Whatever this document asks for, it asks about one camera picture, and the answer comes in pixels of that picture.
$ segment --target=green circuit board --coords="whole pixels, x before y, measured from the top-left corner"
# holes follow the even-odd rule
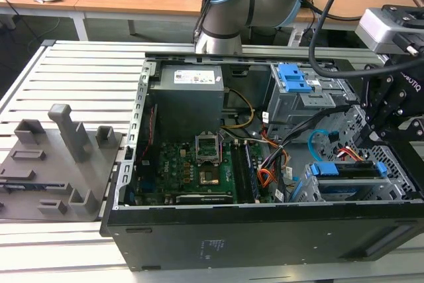
[[[199,153],[207,156],[213,155],[214,146],[201,144],[200,151]],[[250,145],[250,155],[254,165],[260,162],[262,150],[259,144]],[[237,203],[231,143],[222,143],[220,158],[219,165],[205,162],[198,166],[194,142],[162,143],[157,161],[155,188],[151,192],[143,192],[140,180],[136,198],[142,205],[163,205],[167,202],[167,197],[170,199],[178,195],[231,195],[233,203]]]

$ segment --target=red wire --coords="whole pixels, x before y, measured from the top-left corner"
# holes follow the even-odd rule
[[[146,155],[148,147],[152,144],[152,127],[153,127],[153,111],[154,111],[154,107],[152,107],[152,111],[150,112],[150,121],[149,121],[149,127],[148,127],[148,144],[146,146],[146,149],[144,149],[143,154],[141,155],[141,158],[144,157],[144,155]]]

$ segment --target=yellow wire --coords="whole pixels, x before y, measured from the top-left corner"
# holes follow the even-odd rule
[[[353,148],[352,147],[349,147],[349,146],[347,146],[346,147],[347,149],[349,149],[351,152],[353,152],[353,154],[356,156],[356,157],[358,157],[358,159],[359,160],[363,160],[362,158],[361,158],[361,156],[359,156],[354,150],[353,150]]]
[[[221,126],[221,128],[223,128],[223,129],[241,129],[241,128],[249,125],[253,121],[253,119],[254,119],[254,109],[253,109],[252,104],[250,104],[250,102],[248,101],[248,99],[245,98],[242,93],[240,93],[239,91],[236,91],[235,89],[229,89],[229,90],[235,92],[239,97],[241,97],[241,99],[243,101],[246,102],[246,104],[250,108],[250,117],[247,120],[247,122],[245,122],[243,124],[238,124],[238,125],[224,125],[224,126]]]

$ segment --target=slotted metal table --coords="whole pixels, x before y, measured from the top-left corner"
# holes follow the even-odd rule
[[[144,53],[159,51],[192,52],[193,48],[190,44],[72,41],[41,46],[0,101],[0,162],[17,140],[13,131],[21,119],[38,119],[45,128],[55,127],[47,111],[56,102],[70,104],[72,119],[83,121],[86,129],[108,124],[126,134]],[[246,46],[244,52],[307,56],[307,48]],[[347,58],[357,68],[379,62],[367,50],[326,48],[317,53]],[[116,162],[123,155],[121,149]],[[104,202],[99,218],[103,212]],[[112,238],[101,237],[99,228],[99,221],[0,220],[0,282],[424,281],[424,235],[376,262],[131,272]]]

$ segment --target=floor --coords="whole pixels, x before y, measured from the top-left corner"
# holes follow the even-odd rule
[[[55,40],[78,40],[74,23],[67,18],[54,17],[15,17],[15,30],[8,30],[6,26],[0,27],[0,98],[8,90],[15,78],[25,67],[31,56],[39,47],[38,41],[24,24],[26,22],[31,29],[41,36],[41,39]],[[136,21],[135,27],[138,34],[131,36],[128,24],[122,20],[88,19],[87,33],[92,41],[131,41],[131,42],[168,42],[190,43],[193,24],[191,23],[167,23],[156,21]],[[323,32],[320,38],[320,46],[334,45],[331,39],[337,38],[337,44],[341,46],[357,47],[357,39],[349,39],[352,32],[347,36],[346,43],[339,41],[340,34],[336,37]],[[275,31],[272,28],[255,28],[249,40],[249,30],[242,32],[244,44],[273,44],[277,46],[287,45],[290,29]],[[308,45],[308,35],[303,39],[303,45]]]

